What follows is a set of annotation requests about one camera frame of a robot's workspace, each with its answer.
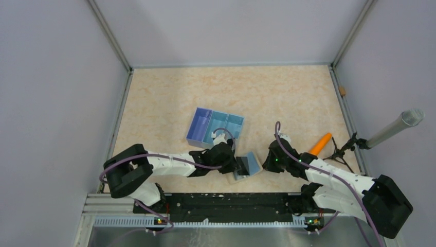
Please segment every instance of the table top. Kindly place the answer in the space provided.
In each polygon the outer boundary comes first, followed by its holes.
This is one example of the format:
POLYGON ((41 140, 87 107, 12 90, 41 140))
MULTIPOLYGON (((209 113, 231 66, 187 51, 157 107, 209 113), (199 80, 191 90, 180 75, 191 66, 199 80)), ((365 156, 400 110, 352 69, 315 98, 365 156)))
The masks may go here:
MULTIPOLYGON (((162 153, 199 150, 186 141, 197 107, 245 117, 236 154, 252 151, 261 164, 278 120, 281 132, 300 153, 309 151, 327 132, 339 146, 349 139, 325 65, 135 69, 114 155, 136 143, 162 153)), ((330 141, 319 157, 333 150, 330 141)), ((353 152, 347 152, 345 159, 353 171, 359 171, 353 152)), ((149 180, 165 192, 299 192, 307 183, 287 172, 265 170, 237 182, 232 173, 218 171, 198 178, 173 175, 149 180)))

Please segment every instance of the blue box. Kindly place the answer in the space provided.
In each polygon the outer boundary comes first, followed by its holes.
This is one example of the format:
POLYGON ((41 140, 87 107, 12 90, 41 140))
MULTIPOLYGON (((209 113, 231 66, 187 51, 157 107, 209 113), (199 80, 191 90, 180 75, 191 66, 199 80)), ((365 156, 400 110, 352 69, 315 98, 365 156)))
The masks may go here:
MULTIPOLYGON (((213 147, 212 132, 217 128, 226 128, 233 134, 237 143, 243 123, 244 118, 241 116, 197 108, 186 140, 191 146, 210 149, 213 147)), ((216 135, 218 136, 223 132, 218 130, 216 135)))

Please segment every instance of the white wall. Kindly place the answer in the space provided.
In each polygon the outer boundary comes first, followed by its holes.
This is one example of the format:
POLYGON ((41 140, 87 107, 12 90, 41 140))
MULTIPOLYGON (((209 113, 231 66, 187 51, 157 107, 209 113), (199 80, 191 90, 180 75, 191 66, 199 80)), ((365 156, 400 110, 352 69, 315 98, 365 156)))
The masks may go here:
POLYGON ((97 0, 133 67, 330 63, 366 0, 97 0))
POLYGON ((71 246, 126 71, 84 0, 0 2, 0 246, 71 246))
POLYGON ((378 1, 338 68, 359 135, 370 137, 408 108, 426 119, 366 151, 372 175, 392 177, 414 212, 408 246, 436 242, 436 1, 378 1))

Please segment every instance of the orange cylinder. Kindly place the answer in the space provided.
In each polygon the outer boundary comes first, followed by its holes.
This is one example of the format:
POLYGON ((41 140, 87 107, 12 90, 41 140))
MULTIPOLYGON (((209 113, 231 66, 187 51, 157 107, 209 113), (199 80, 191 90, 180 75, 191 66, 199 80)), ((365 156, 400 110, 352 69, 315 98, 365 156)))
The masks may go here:
POLYGON ((319 142, 309 151, 310 154, 318 156, 321 150, 327 145, 332 138, 332 134, 329 132, 325 134, 319 142))

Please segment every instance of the wooden table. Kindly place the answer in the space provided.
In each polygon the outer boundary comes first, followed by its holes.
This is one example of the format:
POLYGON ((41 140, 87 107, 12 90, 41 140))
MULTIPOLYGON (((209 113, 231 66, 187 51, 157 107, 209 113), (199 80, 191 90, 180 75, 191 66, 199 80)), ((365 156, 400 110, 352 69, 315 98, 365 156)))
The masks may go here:
MULTIPOLYGON (((198 150, 185 139, 196 107, 244 116, 237 155, 253 151, 261 163, 274 140, 277 120, 299 152, 309 151, 326 132, 331 132, 340 146, 349 138, 327 66, 136 69, 114 154, 136 143, 162 153, 198 150)), ((332 152, 330 142, 319 156, 332 152)), ((359 171, 352 152, 346 154, 346 160, 359 171)), ((218 171, 199 178, 161 176, 150 180, 165 192, 296 192, 305 183, 287 172, 268 171, 239 182, 232 173, 218 171)))

